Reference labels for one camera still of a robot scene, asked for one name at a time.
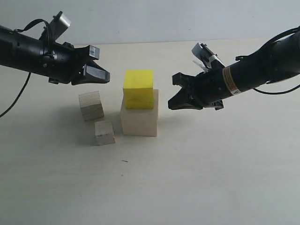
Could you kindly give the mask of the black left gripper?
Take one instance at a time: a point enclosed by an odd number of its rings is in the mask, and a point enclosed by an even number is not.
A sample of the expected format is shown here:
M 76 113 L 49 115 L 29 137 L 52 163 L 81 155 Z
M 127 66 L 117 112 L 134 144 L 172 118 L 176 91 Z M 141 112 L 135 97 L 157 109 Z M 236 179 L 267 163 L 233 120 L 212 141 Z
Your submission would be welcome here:
M 111 76 L 94 62 L 99 56 L 100 49 L 92 45 L 75 48 L 69 43 L 47 46 L 41 42 L 39 74 L 52 79 L 54 83 L 106 84 Z

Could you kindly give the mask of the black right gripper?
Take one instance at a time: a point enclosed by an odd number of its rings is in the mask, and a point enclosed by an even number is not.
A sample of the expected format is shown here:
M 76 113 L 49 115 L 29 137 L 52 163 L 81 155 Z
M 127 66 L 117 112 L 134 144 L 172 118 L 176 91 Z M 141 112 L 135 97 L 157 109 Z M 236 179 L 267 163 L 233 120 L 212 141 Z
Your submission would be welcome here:
M 170 110 L 224 108 L 222 100 L 232 96 L 223 78 L 222 69 L 201 72 L 197 76 L 181 72 L 172 76 L 172 84 L 181 89 L 168 100 Z

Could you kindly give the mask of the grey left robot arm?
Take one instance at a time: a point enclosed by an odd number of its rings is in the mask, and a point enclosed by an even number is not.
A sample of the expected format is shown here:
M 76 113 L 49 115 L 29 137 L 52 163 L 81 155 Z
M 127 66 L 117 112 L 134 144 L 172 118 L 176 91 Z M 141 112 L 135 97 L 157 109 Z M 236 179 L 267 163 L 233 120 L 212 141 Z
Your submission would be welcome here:
M 48 77 L 49 83 L 108 83 L 110 73 L 95 62 L 99 55 L 100 49 L 92 45 L 74 48 L 65 42 L 49 48 L 44 40 L 0 28 L 0 64 Z

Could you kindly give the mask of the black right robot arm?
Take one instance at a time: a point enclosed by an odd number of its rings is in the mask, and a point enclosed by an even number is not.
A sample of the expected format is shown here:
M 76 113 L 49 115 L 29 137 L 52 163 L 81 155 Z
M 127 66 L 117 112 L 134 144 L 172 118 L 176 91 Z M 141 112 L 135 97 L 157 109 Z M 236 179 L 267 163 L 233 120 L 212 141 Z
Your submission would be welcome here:
M 229 66 L 204 43 L 197 43 L 192 53 L 203 63 L 203 71 L 196 76 L 181 72 L 172 76 L 173 85 L 181 89 L 168 100 L 168 108 L 220 110 L 226 98 L 299 75 L 300 29 L 276 35 L 254 53 L 237 56 Z

